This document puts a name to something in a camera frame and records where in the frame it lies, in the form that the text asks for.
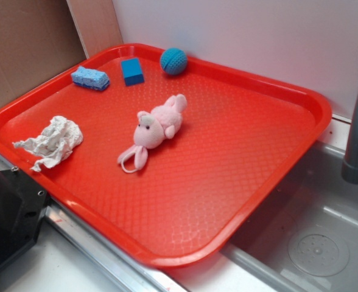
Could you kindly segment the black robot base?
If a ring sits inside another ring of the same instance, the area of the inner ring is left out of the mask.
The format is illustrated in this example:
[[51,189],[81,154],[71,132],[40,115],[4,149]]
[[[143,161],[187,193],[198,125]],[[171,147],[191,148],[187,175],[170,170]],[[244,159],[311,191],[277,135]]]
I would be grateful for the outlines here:
[[48,199],[22,170],[0,170],[0,271],[36,244]]

